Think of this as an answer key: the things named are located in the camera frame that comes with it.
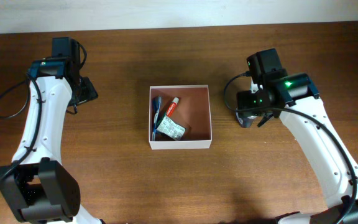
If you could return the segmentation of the dark blue foam pump bottle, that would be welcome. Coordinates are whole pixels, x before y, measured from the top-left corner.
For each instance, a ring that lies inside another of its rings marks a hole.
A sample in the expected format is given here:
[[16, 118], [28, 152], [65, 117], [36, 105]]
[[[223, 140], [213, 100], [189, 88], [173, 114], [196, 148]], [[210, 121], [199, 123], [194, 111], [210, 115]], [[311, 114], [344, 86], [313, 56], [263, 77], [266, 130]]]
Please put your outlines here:
[[243, 113], [236, 112], [236, 119], [242, 128], [250, 128], [253, 121], [257, 118], [257, 116], [246, 116]]

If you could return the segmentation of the blue white toothbrush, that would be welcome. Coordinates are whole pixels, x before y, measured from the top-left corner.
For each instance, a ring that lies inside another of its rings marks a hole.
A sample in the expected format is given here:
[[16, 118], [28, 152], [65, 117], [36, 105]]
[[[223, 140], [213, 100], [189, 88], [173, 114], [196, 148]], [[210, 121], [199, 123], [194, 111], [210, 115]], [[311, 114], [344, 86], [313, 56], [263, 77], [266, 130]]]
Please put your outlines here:
[[153, 130], [152, 130], [152, 140], [155, 141], [155, 137], [157, 134], [157, 124], [158, 124], [158, 117], [159, 117], [159, 112], [161, 109], [161, 105], [162, 105], [162, 97], [161, 96], [156, 96], [153, 100], [152, 100], [152, 106], [153, 106], [153, 110], [154, 110], [154, 118], [153, 118]]

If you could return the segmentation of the white green soap packet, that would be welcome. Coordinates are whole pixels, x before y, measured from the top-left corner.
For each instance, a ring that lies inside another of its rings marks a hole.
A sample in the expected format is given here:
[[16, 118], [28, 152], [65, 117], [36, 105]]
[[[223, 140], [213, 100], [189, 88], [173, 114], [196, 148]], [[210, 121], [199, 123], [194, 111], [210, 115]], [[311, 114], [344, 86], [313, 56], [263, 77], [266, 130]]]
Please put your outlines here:
[[179, 124], [176, 124], [171, 118], [164, 116], [157, 126], [157, 131], [179, 141], [183, 137], [186, 129]]

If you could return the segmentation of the red green toothpaste tube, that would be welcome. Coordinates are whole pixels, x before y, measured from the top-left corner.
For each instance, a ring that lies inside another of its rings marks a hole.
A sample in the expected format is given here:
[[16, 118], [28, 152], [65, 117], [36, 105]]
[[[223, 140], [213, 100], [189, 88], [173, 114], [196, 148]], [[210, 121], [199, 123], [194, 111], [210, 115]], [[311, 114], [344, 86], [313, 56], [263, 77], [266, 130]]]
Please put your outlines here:
[[179, 98], [178, 97], [175, 97], [172, 102], [170, 103], [170, 105], [168, 106], [168, 109], [166, 110], [166, 112], [164, 113], [164, 115], [166, 117], [171, 117], [171, 115], [173, 114], [175, 108], [177, 107], [178, 105], [178, 102], [179, 102]]

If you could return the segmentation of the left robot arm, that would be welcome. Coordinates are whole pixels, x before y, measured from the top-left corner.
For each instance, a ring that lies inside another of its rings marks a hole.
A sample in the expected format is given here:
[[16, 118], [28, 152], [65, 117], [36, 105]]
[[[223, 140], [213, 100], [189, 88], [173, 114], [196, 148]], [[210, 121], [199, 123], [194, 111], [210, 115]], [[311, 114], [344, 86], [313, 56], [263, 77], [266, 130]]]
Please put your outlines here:
[[52, 40], [52, 54], [35, 60], [25, 84], [29, 107], [21, 143], [0, 166], [0, 192], [21, 223], [102, 223], [82, 205], [77, 181], [62, 165], [61, 140], [68, 108], [98, 97], [80, 75], [85, 48], [70, 37]]

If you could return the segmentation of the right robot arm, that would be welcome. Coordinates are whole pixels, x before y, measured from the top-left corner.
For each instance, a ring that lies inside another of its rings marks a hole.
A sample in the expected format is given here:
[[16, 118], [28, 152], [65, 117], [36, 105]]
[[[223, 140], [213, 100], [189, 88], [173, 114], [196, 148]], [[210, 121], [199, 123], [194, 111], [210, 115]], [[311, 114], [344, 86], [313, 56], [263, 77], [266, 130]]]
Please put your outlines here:
[[250, 88], [237, 93], [236, 117], [243, 128], [278, 118], [300, 145], [322, 188], [327, 210], [293, 212], [272, 223], [358, 223], [358, 164], [331, 124], [319, 91], [305, 73], [289, 75], [275, 49], [247, 58]]

